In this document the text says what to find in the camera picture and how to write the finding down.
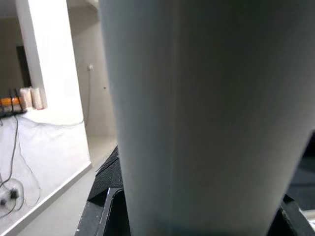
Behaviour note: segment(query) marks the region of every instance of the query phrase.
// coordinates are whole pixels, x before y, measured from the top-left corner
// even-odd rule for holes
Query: white pillar
[[[33,87],[49,110],[82,115],[65,0],[16,0]]]

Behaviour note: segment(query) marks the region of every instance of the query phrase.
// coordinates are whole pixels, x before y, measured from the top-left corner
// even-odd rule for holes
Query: floor
[[[17,236],[73,236],[95,178],[95,172],[116,146],[115,139],[89,137],[93,168],[52,203]]]

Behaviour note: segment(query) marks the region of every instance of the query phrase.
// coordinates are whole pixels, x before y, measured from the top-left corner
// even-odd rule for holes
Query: wall
[[[116,136],[100,22],[93,7],[69,9],[73,49],[88,136]],[[92,71],[88,65],[93,64]],[[91,80],[90,114],[89,79]]]
[[[16,46],[23,44],[17,18],[0,19],[0,96],[23,86]]]

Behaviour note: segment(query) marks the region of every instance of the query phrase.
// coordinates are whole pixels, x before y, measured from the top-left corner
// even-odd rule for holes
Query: white cylindrical object
[[[21,88],[20,94],[22,98],[22,108],[27,111],[33,109],[31,88]]]
[[[33,107],[37,110],[43,109],[43,103],[41,100],[39,88],[31,88],[31,97],[33,101]]]
[[[315,124],[315,3],[100,11],[133,235],[266,235]]]

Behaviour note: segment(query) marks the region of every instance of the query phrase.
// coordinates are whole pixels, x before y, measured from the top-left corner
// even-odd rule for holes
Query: orange item
[[[12,103],[13,103],[13,105],[19,104],[19,99],[18,99],[18,97],[13,97],[13,98],[12,98]],[[11,105],[11,98],[6,97],[6,98],[0,99],[0,104],[2,104],[2,105],[4,105],[4,106],[10,106],[10,105]]]

